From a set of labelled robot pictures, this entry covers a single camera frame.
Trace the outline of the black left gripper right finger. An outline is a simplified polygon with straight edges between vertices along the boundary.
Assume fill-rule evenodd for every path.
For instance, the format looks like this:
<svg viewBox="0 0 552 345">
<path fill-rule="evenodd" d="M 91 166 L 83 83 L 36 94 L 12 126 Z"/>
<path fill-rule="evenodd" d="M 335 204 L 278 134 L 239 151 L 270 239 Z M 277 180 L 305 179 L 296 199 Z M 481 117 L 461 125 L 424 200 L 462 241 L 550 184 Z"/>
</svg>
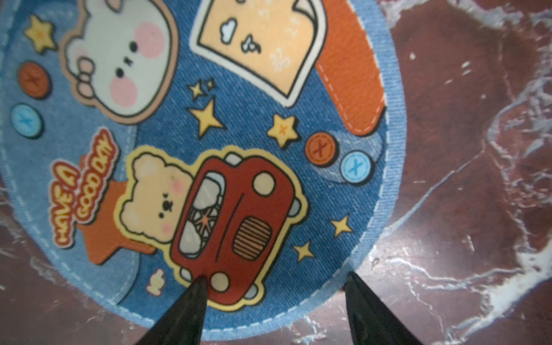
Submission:
<svg viewBox="0 0 552 345">
<path fill-rule="evenodd" d="M 346 310 L 354 344 L 421 345 L 405 325 L 355 272 L 344 285 Z"/>
</svg>

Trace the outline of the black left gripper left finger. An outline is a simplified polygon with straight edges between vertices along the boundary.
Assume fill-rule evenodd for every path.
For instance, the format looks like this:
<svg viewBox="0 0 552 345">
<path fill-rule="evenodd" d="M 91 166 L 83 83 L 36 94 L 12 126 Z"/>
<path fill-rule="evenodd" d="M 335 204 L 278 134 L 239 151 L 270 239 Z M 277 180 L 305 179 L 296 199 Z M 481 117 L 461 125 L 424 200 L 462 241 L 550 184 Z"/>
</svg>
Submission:
<svg viewBox="0 0 552 345">
<path fill-rule="evenodd" d="M 208 300 L 204 276 L 195 279 L 137 344 L 200 344 Z"/>
</svg>

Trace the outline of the blue denim bears coaster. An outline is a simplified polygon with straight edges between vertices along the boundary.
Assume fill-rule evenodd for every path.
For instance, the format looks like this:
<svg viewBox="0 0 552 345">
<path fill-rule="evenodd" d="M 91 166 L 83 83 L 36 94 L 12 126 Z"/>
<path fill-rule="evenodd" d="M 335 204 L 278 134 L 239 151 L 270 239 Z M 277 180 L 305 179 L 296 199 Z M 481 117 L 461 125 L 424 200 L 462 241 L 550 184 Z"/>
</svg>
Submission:
<svg viewBox="0 0 552 345">
<path fill-rule="evenodd" d="M 35 53 L 24 31 L 30 17 L 55 26 L 60 39 L 76 24 L 74 1 L 6 1 L 1 6 L 1 176 L 14 215 L 25 232 L 74 287 L 112 313 L 152 326 L 181 294 L 172 275 L 158 298 L 145 283 L 159 254 L 121 250 L 106 263 L 86 257 L 83 236 L 64 250 L 53 242 L 47 220 L 56 158 L 74 160 L 94 130 L 108 127 L 122 155 L 152 145 L 184 162 L 202 152 L 236 145 L 273 153 L 296 170 L 307 199 L 308 218 L 293 228 L 267 278 L 257 306 L 223 312 L 209 308 L 203 340 L 222 342 L 261 336 L 303 318 L 342 287 L 387 224 L 398 198 L 406 143 L 406 110 L 398 59 L 387 21 L 375 1 L 348 1 L 352 23 L 375 49 L 388 101 L 377 129 L 364 137 L 346 130 L 327 65 L 314 70 L 292 109 L 228 70 L 181 47 L 175 86 L 159 112 L 143 124 L 119 125 L 69 95 L 59 59 Z"/>
</svg>

